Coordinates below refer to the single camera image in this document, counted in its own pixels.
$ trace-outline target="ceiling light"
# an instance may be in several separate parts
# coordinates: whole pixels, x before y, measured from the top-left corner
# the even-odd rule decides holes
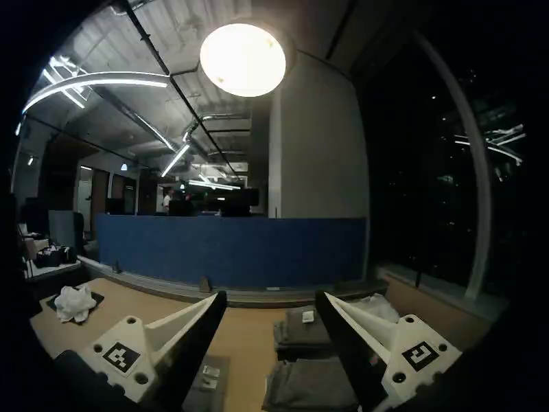
[[[42,74],[44,75],[44,77],[46,77],[46,79],[48,79],[48,81],[51,84],[57,84],[57,81],[54,79],[54,77],[51,74],[49,74],[49,72],[46,69],[42,70]],[[59,91],[61,93],[63,93],[65,96],[67,96],[69,98],[69,100],[71,100],[74,104],[76,104],[76,106],[78,106],[80,108],[84,108],[84,105],[82,103],[80,103],[78,100],[76,100],[73,96],[71,96],[67,90],[59,90]],[[29,109],[30,106],[28,105],[28,107],[25,107],[25,109],[23,109],[23,112],[26,112]]]
[[[177,154],[174,156],[174,158],[172,159],[172,161],[170,161],[170,164],[164,169],[164,171],[162,172],[162,175],[161,177],[164,177],[169,171],[171,168],[174,167],[174,164],[177,163],[177,161],[179,159],[181,159],[181,157],[185,154],[185,152],[187,150],[189,150],[191,146],[189,146],[188,144],[184,145],[178,152]]]
[[[141,73],[138,71],[101,71],[98,73],[83,74],[81,76],[67,78],[40,90],[27,102],[23,109],[23,113],[31,106],[52,94],[65,92],[67,89],[76,87],[93,86],[95,84],[132,84],[137,86],[166,87],[169,81],[169,76],[154,73]]]
[[[189,184],[193,186],[210,187],[212,189],[227,189],[227,190],[240,189],[239,186],[220,185],[219,183],[206,183],[201,181],[189,181]]]
[[[200,48],[200,63],[217,87],[245,98],[269,93],[286,72],[286,56],[278,40],[243,23],[210,33]]]

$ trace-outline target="blue fabric panel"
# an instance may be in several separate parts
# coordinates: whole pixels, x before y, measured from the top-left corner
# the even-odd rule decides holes
[[[360,279],[364,219],[97,215],[101,263],[173,282],[241,288]]]

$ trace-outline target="folded clothes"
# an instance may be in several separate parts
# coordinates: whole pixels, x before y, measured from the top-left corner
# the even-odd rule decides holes
[[[351,412],[358,408],[339,358],[278,362],[269,377],[263,410]]]
[[[310,310],[314,311],[314,321],[303,323],[303,312]],[[276,323],[273,333],[277,347],[318,347],[331,345],[324,323],[312,306],[287,310],[285,321]]]

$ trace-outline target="white cloth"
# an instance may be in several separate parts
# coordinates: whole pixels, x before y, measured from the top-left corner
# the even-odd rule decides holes
[[[167,194],[166,196],[164,196],[164,201],[162,202],[162,206],[168,208],[170,207],[170,201],[172,200],[172,197]]]
[[[79,290],[63,286],[54,303],[57,308],[57,317],[62,322],[68,322],[72,318],[75,322],[83,322],[88,319],[89,310],[97,305],[91,297],[88,284],[83,285]]]
[[[379,293],[365,297],[355,302],[353,306],[393,323],[398,323],[400,319],[400,315],[395,308],[385,299],[385,296]]]

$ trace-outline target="door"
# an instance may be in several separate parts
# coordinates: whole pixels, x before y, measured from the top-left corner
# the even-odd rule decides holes
[[[97,239],[95,230],[95,215],[105,213],[108,190],[108,173],[103,170],[94,170],[91,181],[91,237]]]

